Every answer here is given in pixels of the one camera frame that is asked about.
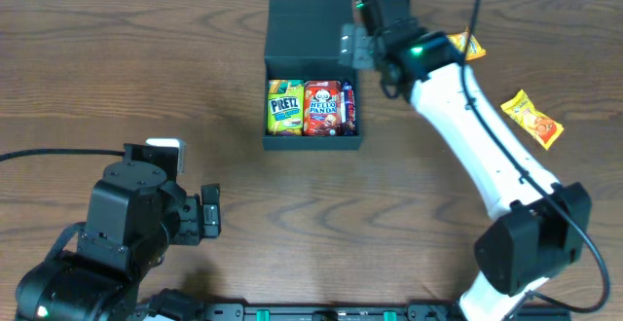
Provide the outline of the Dairy Milk chocolate bar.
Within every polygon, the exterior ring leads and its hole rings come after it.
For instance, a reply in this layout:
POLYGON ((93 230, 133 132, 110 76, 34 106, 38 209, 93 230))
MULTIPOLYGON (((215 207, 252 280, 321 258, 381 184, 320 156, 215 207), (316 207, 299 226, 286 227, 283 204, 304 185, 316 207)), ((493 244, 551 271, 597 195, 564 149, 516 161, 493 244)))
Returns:
POLYGON ((342 85, 342 133, 344 136, 353 136, 356 133, 356 109, 353 86, 349 81, 342 85))

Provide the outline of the black gift box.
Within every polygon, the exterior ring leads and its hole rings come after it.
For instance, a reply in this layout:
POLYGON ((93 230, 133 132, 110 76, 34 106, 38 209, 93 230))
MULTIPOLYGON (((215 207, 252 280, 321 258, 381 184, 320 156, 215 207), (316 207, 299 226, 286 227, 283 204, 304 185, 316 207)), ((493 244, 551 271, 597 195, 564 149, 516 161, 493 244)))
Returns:
POLYGON ((358 72, 339 63, 342 27, 353 24, 352 0, 269 0, 265 80, 349 82, 358 72))

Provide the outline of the red Hello Panda box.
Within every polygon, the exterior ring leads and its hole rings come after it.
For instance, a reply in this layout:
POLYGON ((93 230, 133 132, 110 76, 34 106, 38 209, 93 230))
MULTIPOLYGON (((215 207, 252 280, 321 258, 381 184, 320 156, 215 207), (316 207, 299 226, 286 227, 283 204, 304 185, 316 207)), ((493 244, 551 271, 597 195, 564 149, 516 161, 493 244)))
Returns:
POLYGON ((339 136, 342 134, 339 81, 307 81, 304 94, 305 136, 339 136))

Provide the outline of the green Pretz box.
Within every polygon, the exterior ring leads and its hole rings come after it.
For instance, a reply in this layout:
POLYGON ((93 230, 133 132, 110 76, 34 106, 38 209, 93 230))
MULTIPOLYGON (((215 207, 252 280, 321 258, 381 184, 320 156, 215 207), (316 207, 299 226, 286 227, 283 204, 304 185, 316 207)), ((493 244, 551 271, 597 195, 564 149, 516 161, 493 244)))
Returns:
POLYGON ((301 136, 303 133, 303 80, 269 80, 267 133, 301 136))

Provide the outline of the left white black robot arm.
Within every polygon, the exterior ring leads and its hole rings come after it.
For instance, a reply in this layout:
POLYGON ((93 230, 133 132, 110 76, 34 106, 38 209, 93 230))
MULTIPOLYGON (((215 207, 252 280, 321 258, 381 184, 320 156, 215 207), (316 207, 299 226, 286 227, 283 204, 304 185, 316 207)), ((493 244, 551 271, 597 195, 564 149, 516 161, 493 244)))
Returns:
POLYGON ((16 289, 18 320, 127 320, 139 285, 172 245, 221 232, 220 187, 188 195, 149 162, 123 160, 93 187, 86 221, 67 227, 16 289))

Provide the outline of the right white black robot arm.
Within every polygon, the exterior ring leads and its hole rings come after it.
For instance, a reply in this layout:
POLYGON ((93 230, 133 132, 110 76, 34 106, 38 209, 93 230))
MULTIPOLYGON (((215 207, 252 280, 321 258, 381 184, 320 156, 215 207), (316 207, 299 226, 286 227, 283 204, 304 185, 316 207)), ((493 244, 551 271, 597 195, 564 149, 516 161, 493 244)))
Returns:
POLYGON ((362 22, 340 62, 381 74, 439 132, 475 184, 492 225, 474 245, 479 273, 460 297, 467 320, 510 320, 538 288, 575 263, 592 203, 564 186, 507 127, 464 54, 412 16, 410 0, 354 0, 362 22))

